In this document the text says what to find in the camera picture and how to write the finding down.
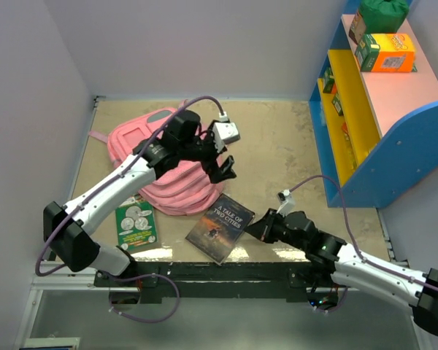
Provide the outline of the pink student backpack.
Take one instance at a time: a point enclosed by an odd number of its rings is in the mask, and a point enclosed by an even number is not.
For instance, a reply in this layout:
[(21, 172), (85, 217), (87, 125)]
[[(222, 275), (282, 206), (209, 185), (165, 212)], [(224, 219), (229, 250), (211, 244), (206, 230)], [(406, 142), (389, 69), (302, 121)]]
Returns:
[[(157, 109), (117, 126), (107, 135), (91, 131), (89, 136), (107, 145), (109, 159), (117, 168), (141, 141), (148, 139), (175, 111)], [(213, 184), (198, 162), (181, 161), (139, 194), (153, 207), (172, 216), (193, 215), (208, 209), (223, 192), (224, 183)]]

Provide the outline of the dark novel book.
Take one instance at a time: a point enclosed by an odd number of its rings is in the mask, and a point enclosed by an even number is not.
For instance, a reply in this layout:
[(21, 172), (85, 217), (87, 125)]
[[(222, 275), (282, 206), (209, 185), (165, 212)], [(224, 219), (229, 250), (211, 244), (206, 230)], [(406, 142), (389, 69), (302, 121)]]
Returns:
[(185, 239), (214, 263), (221, 265), (254, 218), (254, 211), (221, 194)]

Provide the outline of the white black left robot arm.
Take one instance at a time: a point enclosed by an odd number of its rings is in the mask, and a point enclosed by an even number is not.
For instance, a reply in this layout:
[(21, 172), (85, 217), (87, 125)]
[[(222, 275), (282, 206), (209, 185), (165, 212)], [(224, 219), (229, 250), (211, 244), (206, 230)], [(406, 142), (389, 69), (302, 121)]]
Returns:
[(199, 131), (200, 125), (197, 113), (178, 109), (97, 185), (64, 205), (49, 203), (43, 212), (45, 248), (73, 272), (95, 268), (111, 275), (120, 286), (132, 284), (137, 269), (130, 254), (120, 247), (99, 244), (91, 236), (124, 200), (182, 160), (199, 162), (213, 184), (235, 178), (233, 157), (223, 163), (218, 163), (218, 157), (230, 139), (238, 136), (237, 126), (225, 115), (203, 131)]

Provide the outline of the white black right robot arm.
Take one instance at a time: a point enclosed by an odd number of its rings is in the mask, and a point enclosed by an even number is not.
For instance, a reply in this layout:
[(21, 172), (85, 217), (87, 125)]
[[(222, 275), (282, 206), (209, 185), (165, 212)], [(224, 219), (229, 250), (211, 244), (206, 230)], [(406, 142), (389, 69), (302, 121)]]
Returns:
[(438, 270), (405, 268), (357, 252), (354, 245), (316, 228), (302, 211), (283, 216), (274, 209), (245, 232), (266, 244), (281, 241), (305, 254), (318, 286), (331, 282), (356, 288), (406, 311), (419, 328), (438, 337)]

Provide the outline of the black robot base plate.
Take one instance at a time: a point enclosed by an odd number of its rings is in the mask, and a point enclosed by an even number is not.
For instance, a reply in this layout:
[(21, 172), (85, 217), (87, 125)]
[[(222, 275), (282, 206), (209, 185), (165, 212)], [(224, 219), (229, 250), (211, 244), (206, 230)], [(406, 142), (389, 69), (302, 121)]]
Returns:
[(333, 308), (345, 296), (345, 288), (308, 262), (140, 262), (138, 274), (147, 278), (121, 282), (101, 272), (94, 285), (107, 288), (113, 300), (129, 303), (160, 303), (175, 298), (172, 280), (182, 298), (282, 299)]

